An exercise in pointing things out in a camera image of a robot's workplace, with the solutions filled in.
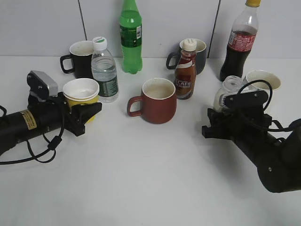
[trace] brown coffee bottle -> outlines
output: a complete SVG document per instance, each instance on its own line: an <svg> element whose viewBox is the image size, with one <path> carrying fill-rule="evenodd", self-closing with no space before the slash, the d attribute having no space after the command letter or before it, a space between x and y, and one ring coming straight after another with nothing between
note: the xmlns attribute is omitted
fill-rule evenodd
<svg viewBox="0 0 301 226"><path fill-rule="evenodd" d="M196 80L196 48L194 39L185 39L181 51L181 59L175 69L175 81L177 98L181 100L192 96Z"/></svg>

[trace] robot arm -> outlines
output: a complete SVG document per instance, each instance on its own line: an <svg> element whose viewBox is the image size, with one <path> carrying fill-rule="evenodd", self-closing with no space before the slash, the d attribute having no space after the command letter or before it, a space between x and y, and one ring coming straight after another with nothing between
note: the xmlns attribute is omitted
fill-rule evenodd
<svg viewBox="0 0 301 226"><path fill-rule="evenodd" d="M251 126L241 117L242 113L257 125L268 128L273 121L263 112L262 104L266 100L267 95L252 101L246 99L242 103L252 103L252 106L243 108L229 104L229 111L222 113L208 109L211 127L203 126L202 134L205 138L232 140L257 167L259 179L270 192L301 190L301 127L285 140Z"/></svg>
<svg viewBox="0 0 301 226"><path fill-rule="evenodd" d="M58 85L44 72L30 71L27 76L27 84L31 89L26 110L6 115L6 109L0 106L3 111L3 116L0 117L0 155L21 142L27 142L32 157L18 161L0 162L0 165L37 160L47 152L55 151L62 141L64 129L77 137L81 136L85 133L86 122L102 110L102 104L95 103L73 106L70 112L63 93L58 93ZM51 141L46 139L48 149L34 156L28 140L58 128L61 128L58 136Z"/></svg>

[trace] red bottle label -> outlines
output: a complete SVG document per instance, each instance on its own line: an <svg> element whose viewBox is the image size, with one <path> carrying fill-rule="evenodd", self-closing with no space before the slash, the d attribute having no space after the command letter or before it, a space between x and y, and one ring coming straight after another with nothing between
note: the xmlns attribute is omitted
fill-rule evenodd
<svg viewBox="0 0 301 226"><path fill-rule="evenodd" d="M231 49L238 52L251 51L255 41L256 34L252 35L248 32L234 32L231 31L228 45Z"/></svg>

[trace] white bottle cap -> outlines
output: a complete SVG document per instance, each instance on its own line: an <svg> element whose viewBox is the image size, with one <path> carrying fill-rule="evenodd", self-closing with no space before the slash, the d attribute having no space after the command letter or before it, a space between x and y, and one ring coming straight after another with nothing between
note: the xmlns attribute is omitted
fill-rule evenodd
<svg viewBox="0 0 301 226"><path fill-rule="evenodd" d="M93 48L94 50L102 51L107 49L108 42L107 39L104 37L96 37L93 38Z"/></svg>
<svg viewBox="0 0 301 226"><path fill-rule="evenodd" d="M185 39L183 49L188 52L195 51L197 49L197 41L195 39Z"/></svg>

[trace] red mug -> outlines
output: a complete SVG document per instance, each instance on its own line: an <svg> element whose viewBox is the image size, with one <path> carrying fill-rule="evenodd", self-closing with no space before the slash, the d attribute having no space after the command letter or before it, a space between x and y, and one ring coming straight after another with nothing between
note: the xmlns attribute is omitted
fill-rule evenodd
<svg viewBox="0 0 301 226"><path fill-rule="evenodd" d="M131 112L131 106L138 101L141 102L141 110ZM176 107L174 84L167 79L155 78L144 83L141 96L128 101L127 114L131 117L141 115L150 123L162 124L173 118Z"/></svg>

